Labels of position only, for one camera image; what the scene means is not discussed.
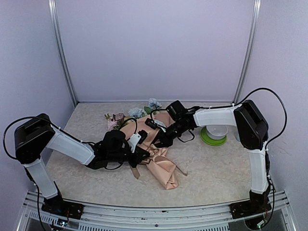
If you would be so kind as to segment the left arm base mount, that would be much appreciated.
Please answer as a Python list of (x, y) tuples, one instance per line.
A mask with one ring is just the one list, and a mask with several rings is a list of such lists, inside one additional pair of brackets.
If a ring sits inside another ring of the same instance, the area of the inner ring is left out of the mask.
[(44, 198), (41, 207), (42, 211), (66, 217), (67, 219), (73, 218), (80, 220), (84, 209), (83, 204), (64, 200), (57, 186), (56, 189), (57, 195), (55, 197), (50, 199)]

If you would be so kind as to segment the tan ribbon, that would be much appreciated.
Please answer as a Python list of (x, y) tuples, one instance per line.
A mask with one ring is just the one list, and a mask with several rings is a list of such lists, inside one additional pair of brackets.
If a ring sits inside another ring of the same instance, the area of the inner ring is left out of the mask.
[(161, 183), (167, 184), (172, 181), (177, 183), (174, 177), (174, 171), (179, 171), (182, 175), (188, 176), (183, 170), (180, 169), (173, 161), (166, 157), (168, 148), (156, 148), (154, 146), (147, 150), (150, 156), (139, 163), (139, 165), (147, 166), (149, 171), (159, 180)]

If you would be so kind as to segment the pink rose stem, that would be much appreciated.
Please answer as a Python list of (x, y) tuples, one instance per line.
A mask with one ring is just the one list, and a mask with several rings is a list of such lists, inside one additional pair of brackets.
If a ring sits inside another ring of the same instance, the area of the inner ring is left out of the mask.
[(117, 113), (117, 114), (105, 114), (104, 115), (105, 119), (107, 120), (107, 130), (111, 131), (113, 129), (119, 129), (125, 119), (127, 119), (127, 117), (123, 114), (123, 113)]

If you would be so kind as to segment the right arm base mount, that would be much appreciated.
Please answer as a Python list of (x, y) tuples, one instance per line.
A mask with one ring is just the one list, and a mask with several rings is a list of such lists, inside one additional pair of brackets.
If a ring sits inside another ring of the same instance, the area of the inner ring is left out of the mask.
[(249, 192), (249, 199), (229, 205), (233, 219), (244, 218), (255, 214), (263, 213), (272, 209), (269, 202), (269, 190), (262, 194)]

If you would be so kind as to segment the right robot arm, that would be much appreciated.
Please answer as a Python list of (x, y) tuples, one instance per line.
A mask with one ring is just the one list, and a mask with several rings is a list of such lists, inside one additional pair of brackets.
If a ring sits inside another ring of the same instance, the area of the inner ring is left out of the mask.
[(184, 132), (191, 132), (198, 127), (234, 127), (250, 161), (251, 190), (246, 209), (255, 214), (264, 207), (270, 193), (270, 161), (267, 153), (269, 126), (252, 100), (213, 108), (185, 108), (180, 101), (175, 101), (166, 111), (174, 122), (167, 128), (159, 129), (153, 142), (156, 147), (170, 147), (174, 139), (179, 139)]

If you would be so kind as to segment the pink wrapping paper sheet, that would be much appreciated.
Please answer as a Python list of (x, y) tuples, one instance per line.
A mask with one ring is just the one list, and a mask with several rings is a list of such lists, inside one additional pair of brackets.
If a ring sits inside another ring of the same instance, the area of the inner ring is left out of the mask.
[(166, 190), (175, 189), (178, 186), (175, 174), (178, 166), (167, 158), (168, 148), (158, 148), (156, 144), (153, 144), (159, 130), (152, 129), (145, 124), (148, 118), (149, 116), (145, 116), (137, 119), (136, 122), (128, 121), (119, 130), (125, 133), (127, 139), (131, 137), (134, 131), (145, 130), (148, 133), (142, 144), (138, 145), (138, 147), (150, 153), (150, 156), (143, 160), (141, 164), (147, 166), (148, 170)]

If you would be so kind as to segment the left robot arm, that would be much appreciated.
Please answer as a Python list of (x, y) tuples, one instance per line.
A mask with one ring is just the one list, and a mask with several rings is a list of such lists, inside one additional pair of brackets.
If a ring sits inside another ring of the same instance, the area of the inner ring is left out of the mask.
[(144, 130), (134, 132), (130, 138), (120, 130), (111, 130), (100, 142), (84, 142), (55, 126), (48, 115), (40, 114), (27, 117), (26, 122), (15, 130), (15, 157), (48, 200), (49, 207), (62, 214), (67, 210), (67, 202), (62, 199), (41, 160), (44, 149), (57, 151), (94, 170), (107, 169), (109, 163), (122, 165), (124, 162), (136, 168), (150, 156), (148, 151), (138, 146), (146, 137)]

